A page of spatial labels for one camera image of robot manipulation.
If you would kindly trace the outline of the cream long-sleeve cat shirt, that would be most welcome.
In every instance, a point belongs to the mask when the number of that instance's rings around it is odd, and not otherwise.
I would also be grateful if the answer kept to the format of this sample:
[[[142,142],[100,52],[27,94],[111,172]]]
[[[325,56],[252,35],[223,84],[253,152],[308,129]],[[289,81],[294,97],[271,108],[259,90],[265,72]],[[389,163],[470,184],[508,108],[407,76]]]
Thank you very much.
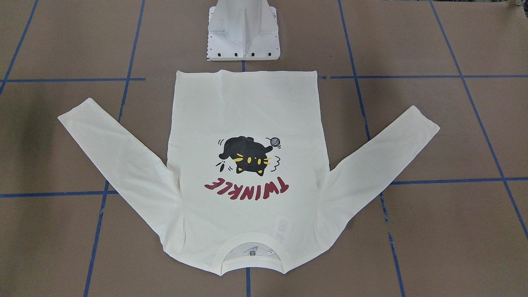
[[[58,117],[175,260],[288,273],[329,250],[439,126],[411,106],[330,168],[317,72],[177,72],[167,162],[92,98]]]

